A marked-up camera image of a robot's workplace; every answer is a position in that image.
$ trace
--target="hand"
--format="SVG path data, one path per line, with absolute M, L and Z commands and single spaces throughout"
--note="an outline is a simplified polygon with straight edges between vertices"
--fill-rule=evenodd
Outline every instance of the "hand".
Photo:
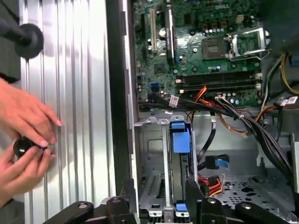
M 56 142 L 50 120 L 57 126 L 61 126 L 61 122 L 51 108 L 3 80 L 0 80 L 0 96 L 2 126 L 25 135 L 42 147 Z
M 54 158 L 50 149 L 30 148 L 13 163 L 13 145 L 0 155 L 0 208 L 14 195 L 32 190 L 45 175 Z

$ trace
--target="pcie slot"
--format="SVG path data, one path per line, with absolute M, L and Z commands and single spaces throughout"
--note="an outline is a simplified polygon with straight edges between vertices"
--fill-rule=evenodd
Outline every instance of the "pcie slot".
M 150 32 L 151 32 L 151 50 L 157 52 L 157 28 L 156 28 L 156 10 L 149 11 Z
M 141 38 L 143 41 L 142 56 L 146 60 L 147 59 L 147 40 L 146 40 L 145 15 L 141 14 L 140 17 L 141 17 Z
M 166 54 L 167 62 L 173 65 L 174 62 L 174 33 L 173 33 L 173 15 L 170 8 L 165 10 L 165 31 L 166 31 Z

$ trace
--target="green circuit board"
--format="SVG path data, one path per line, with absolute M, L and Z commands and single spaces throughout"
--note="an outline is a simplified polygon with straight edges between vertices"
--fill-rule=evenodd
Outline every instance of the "green circuit board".
M 193 100 L 206 85 L 207 98 L 261 104 L 260 61 L 231 61 L 223 39 L 259 26 L 256 0 L 136 0 L 133 8 L 139 102 L 151 91 Z M 258 46 L 256 34 L 238 36 L 240 54 Z

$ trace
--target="cable label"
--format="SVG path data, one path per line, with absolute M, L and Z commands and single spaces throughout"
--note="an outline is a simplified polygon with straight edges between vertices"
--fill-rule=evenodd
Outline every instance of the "cable label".
M 178 106 L 178 97 L 175 97 L 175 96 L 171 96 L 170 97 L 170 101 L 169 101 L 169 106 L 170 107 L 177 107 Z
M 297 101 L 298 97 L 294 96 L 294 97 L 290 97 L 288 99 L 288 102 L 286 104 L 294 104 Z

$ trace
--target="side panel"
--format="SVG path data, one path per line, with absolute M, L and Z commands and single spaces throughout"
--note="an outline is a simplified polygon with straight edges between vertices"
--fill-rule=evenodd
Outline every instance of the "side panel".
M 21 23 L 44 33 L 44 52 L 21 59 L 22 88 L 57 111 L 56 160 L 25 195 L 26 224 L 71 203 L 115 194 L 106 6 L 98 0 L 20 0 Z

